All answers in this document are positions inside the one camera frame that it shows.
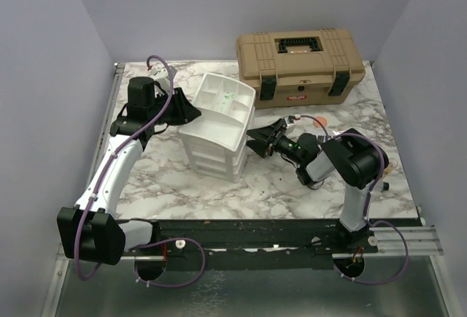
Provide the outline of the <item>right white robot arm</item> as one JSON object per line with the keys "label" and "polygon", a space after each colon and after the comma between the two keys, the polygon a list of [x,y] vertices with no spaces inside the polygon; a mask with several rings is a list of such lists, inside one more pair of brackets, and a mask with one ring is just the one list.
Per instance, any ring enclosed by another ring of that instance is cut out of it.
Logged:
{"label": "right white robot arm", "polygon": [[303,133],[296,141],[287,136],[293,117],[247,131],[247,147],[261,158],[280,154],[296,165],[299,182],[310,188],[337,172],[345,182],[344,206],[339,216],[343,229],[335,234],[336,246],[351,252],[361,244],[360,232],[368,226],[371,191],[389,166],[386,152],[355,129],[320,142]]}

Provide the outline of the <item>white plastic drawer organizer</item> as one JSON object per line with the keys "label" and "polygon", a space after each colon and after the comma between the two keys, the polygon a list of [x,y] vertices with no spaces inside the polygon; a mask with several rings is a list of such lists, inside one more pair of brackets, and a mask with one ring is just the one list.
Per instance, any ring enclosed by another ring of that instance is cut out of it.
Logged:
{"label": "white plastic drawer organizer", "polygon": [[201,111],[201,116],[179,128],[191,169],[237,182],[247,156],[246,131],[253,122],[255,89],[208,72],[191,104]]}

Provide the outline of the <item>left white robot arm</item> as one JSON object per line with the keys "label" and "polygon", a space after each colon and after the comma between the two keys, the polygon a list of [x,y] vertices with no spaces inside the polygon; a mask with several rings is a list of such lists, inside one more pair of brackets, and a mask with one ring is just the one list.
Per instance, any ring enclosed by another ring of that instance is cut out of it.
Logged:
{"label": "left white robot arm", "polygon": [[181,126],[201,116],[173,82],[162,84],[150,77],[130,79],[128,101],[112,122],[107,151],[92,181],[73,207],[57,216],[58,230],[67,258],[115,265],[123,253],[138,247],[156,253],[161,236],[145,220],[119,224],[117,203],[135,163],[155,127]]}

